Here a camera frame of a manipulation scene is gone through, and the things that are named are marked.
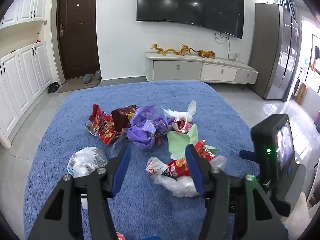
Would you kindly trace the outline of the red orange chip bag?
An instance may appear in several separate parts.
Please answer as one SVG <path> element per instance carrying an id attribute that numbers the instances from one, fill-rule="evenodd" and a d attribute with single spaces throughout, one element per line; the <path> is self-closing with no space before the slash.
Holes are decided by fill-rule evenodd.
<path id="1" fill-rule="evenodd" d="M 194 147 L 198 155 L 205 158 L 210 164 L 216 158 L 216 153 L 220 150 L 217 147 L 206 145 L 204 140 L 198 141 Z M 177 179 L 182 176 L 191 176 L 185 158 L 164 163 L 156 157 L 151 157 L 146 164 L 145 170 L 149 175 L 154 177 L 167 176 Z"/>

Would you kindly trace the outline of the red snack wrapper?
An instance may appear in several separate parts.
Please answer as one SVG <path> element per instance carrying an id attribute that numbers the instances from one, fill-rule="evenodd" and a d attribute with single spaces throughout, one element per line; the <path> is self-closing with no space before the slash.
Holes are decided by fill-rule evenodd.
<path id="1" fill-rule="evenodd" d="M 103 144 L 111 144 L 118 135 L 112 116 L 101 110 L 99 105 L 93 104 L 92 114 L 88 120 L 90 123 L 85 124 L 87 131 Z"/>

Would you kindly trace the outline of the white tissue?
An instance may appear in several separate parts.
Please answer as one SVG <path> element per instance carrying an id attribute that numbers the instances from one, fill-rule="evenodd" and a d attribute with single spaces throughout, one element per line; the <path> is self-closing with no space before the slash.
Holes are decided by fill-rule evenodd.
<path id="1" fill-rule="evenodd" d="M 178 111 L 172 111 L 170 109 L 164 109 L 162 108 L 164 115 L 169 118 L 186 118 L 187 122 L 192 122 L 193 116 L 196 113 L 197 104 L 195 100 L 192 100 L 189 103 L 188 109 L 186 112 L 178 112 Z"/>

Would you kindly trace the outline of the dark brown snack bag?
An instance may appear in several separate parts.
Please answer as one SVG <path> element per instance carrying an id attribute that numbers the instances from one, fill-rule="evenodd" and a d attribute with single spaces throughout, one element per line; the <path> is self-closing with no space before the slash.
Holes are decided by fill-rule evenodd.
<path id="1" fill-rule="evenodd" d="M 136 105 L 129 105 L 123 108 L 115 109 L 111 112 L 114 129 L 116 132 L 121 132 L 122 129 L 127 128 L 132 116 L 137 109 Z"/>

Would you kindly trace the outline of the purple plastic bag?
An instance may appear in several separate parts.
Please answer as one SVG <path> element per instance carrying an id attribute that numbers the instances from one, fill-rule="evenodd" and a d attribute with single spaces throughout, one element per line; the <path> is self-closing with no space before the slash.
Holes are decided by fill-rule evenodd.
<path id="1" fill-rule="evenodd" d="M 137 147 L 150 150 L 156 143 L 157 137 L 166 135 L 172 130 L 173 118 L 160 115 L 153 118 L 156 113 L 154 106 L 138 108 L 131 120 L 130 127 L 126 131 L 126 137 Z"/>

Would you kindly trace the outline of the clear plastic bag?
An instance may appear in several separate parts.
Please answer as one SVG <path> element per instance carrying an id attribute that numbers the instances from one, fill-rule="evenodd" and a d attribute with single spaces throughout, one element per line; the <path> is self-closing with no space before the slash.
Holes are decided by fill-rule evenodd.
<path id="1" fill-rule="evenodd" d="M 152 157 L 149 160 L 151 162 L 151 166 L 154 164 L 157 166 L 158 164 L 163 164 L 158 158 Z M 220 170 L 224 170 L 226 166 L 227 159 L 221 155 L 213 158 L 210 161 L 210 165 L 213 168 L 219 168 Z M 199 193 L 196 191 L 193 179 L 191 176 L 181 176 L 180 178 L 171 178 L 169 176 L 165 176 L 160 174 L 160 171 L 157 171 L 155 174 L 151 175 L 151 179 L 154 184 L 161 185 L 165 189 L 169 190 L 174 197 L 178 198 L 195 198 L 199 196 Z"/>

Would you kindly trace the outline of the white silver printed bag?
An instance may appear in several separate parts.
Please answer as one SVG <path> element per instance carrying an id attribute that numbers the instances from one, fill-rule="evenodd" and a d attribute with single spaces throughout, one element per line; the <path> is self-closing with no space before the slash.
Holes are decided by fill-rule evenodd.
<path id="1" fill-rule="evenodd" d="M 90 175 L 107 164 L 103 150 L 97 147 L 86 147 L 75 152 L 69 159 L 67 173 L 74 178 Z"/>

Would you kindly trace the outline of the cardboard box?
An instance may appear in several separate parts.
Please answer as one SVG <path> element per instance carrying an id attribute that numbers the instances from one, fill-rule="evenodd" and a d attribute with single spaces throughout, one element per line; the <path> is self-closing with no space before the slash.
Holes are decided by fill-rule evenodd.
<path id="1" fill-rule="evenodd" d="M 307 89 L 308 89 L 308 88 L 307 88 L 306 84 L 302 82 L 302 83 L 300 84 L 299 89 L 298 89 L 298 91 L 297 91 L 297 93 L 296 93 L 296 96 L 295 96 L 295 101 L 296 101 L 296 103 L 298 103 L 299 105 L 302 104 Z"/>

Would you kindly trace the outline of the washing machine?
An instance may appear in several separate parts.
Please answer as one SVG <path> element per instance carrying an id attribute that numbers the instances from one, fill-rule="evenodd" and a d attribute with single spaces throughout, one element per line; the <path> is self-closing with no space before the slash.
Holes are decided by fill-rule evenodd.
<path id="1" fill-rule="evenodd" d="M 300 87 L 301 83 L 305 82 L 306 76 L 307 76 L 307 73 L 308 73 L 308 69 L 309 69 L 308 66 L 298 67 L 297 73 L 296 73 L 296 77 L 295 77 L 294 82 L 293 82 L 293 91 L 291 93 L 290 100 L 294 100 L 295 99 L 295 96 L 298 93 L 298 90 L 299 90 L 299 87 Z"/>

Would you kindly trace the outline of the brown door mat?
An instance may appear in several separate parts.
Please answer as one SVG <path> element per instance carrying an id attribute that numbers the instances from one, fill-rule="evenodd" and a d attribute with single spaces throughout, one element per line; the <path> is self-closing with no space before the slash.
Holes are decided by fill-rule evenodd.
<path id="1" fill-rule="evenodd" d="M 63 83 L 60 88 L 57 90 L 58 93 L 71 92 L 75 90 L 82 90 L 87 88 L 93 88 L 100 85 L 100 80 L 98 80 L 95 76 L 92 77 L 91 82 L 84 83 L 83 77 L 77 77 L 74 79 L 67 80 Z"/>

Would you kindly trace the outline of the grey slippers pair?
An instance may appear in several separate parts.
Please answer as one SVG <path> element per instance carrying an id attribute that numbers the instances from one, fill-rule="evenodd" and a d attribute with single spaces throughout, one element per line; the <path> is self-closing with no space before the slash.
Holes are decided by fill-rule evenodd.
<path id="1" fill-rule="evenodd" d="M 84 84 L 89 84 L 96 79 L 97 81 L 101 81 L 101 72 L 97 70 L 94 74 L 86 74 L 83 76 L 82 80 Z"/>

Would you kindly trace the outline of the white grey TV cabinet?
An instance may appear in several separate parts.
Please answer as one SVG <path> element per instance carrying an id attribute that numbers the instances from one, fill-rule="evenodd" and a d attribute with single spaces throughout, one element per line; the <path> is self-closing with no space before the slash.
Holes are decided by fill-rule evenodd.
<path id="1" fill-rule="evenodd" d="M 258 72 L 250 66 L 231 60 L 146 53 L 148 81 L 178 80 L 253 85 L 257 77 Z"/>

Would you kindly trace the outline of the golden dragon figurine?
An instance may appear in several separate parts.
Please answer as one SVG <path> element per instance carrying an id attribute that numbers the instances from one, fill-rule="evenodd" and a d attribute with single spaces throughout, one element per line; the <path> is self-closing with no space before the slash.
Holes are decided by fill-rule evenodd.
<path id="1" fill-rule="evenodd" d="M 168 49 L 163 49 L 162 47 L 160 47 L 158 44 L 154 43 L 150 46 L 150 49 L 155 49 L 157 50 L 158 54 L 162 54 L 163 56 L 166 56 L 168 53 L 173 53 L 175 55 L 180 55 L 180 56 L 184 56 L 185 53 L 191 53 L 191 52 L 195 52 L 197 53 L 197 51 L 193 50 L 193 48 L 189 48 L 187 45 L 182 44 L 182 48 L 180 50 L 175 50 L 172 48 L 168 48 Z"/>

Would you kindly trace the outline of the black wall television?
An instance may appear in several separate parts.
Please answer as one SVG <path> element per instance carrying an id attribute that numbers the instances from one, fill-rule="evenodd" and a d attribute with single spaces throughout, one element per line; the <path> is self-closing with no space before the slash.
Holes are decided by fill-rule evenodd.
<path id="1" fill-rule="evenodd" d="M 136 19 L 195 25 L 242 38 L 244 0 L 137 0 Z"/>

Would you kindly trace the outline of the white upper wall cabinets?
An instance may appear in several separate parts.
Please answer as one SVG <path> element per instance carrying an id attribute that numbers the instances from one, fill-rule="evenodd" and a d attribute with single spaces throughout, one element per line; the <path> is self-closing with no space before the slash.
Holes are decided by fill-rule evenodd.
<path id="1" fill-rule="evenodd" d="M 14 0 L 3 18 L 1 29 L 16 24 L 44 20 L 46 0 Z"/>

